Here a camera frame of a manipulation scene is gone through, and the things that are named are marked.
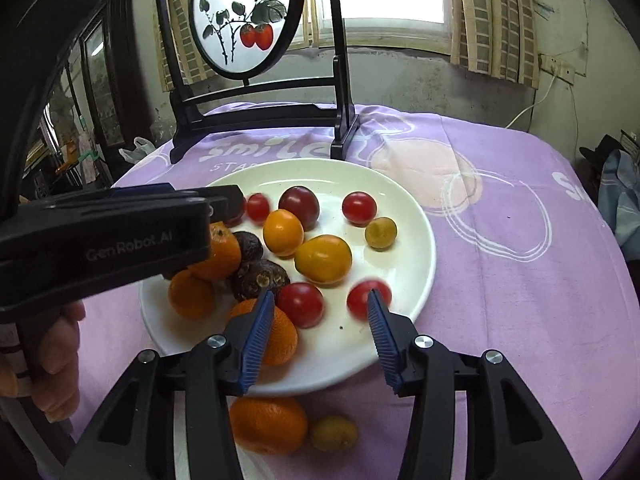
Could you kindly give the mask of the person's left hand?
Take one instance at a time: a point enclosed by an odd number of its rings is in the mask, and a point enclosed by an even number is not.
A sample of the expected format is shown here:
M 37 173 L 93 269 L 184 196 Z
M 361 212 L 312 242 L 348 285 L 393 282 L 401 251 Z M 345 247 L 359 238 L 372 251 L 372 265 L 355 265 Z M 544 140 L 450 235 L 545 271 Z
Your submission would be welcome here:
M 79 405 L 79 323 L 86 317 L 84 303 L 66 304 L 62 316 L 44 334 L 38 348 L 42 374 L 32 380 L 30 396 L 48 422 L 62 422 Z

